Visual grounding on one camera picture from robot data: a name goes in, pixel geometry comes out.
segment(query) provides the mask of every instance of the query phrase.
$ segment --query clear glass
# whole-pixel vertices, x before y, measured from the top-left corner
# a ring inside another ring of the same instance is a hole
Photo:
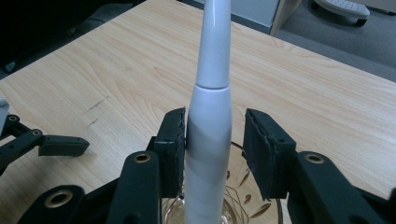
[[[163,223],[184,224],[184,198],[163,199]],[[242,157],[242,148],[232,144],[221,224],[282,223],[279,200],[263,200],[253,175]]]

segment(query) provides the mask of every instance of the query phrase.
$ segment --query gray floor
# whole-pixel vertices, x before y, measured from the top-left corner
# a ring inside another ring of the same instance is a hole
[[[276,34],[277,38],[396,82],[396,17],[369,8],[371,15],[367,23],[363,27],[356,27],[354,19],[335,15],[323,8],[312,10],[309,1],[311,0],[303,0]],[[109,4],[101,7],[79,25],[72,36],[65,35],[54,39],[43,49],[18,61],[16,70],[110,21],[131,7],[131,4]],[[0,79],[6,76],[7,73],[0,71]]]

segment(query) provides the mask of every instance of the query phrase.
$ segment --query wooden table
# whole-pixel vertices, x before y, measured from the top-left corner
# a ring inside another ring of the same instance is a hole
[[[30,128],[74,135],[78,158],[34,149],[0,177],[0,223],[15,223],[43,192],[87,192],[120,175],[164,114],[189,107],[203,12],[148,0],[0,81]],[[396,84],[232,23],[233,141],[248,107],[271,115],[297,149],[328,156],[353,185],[388,198],[396,186]]]

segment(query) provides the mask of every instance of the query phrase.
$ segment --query wood grain surface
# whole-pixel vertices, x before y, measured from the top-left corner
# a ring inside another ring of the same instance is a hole
[[[0,177],[0,223],[15,223],[43,192],[87,192],[120,175],[167,111],[189,107],[203,12],[148,0],[0,81],[21,122],[91,145],[78,158],[37,149]],[[347,179],[388,198],[396,187],[396,84],[232,23],[233,141],[245,111],[273,117],[297,149],[329,157]]]

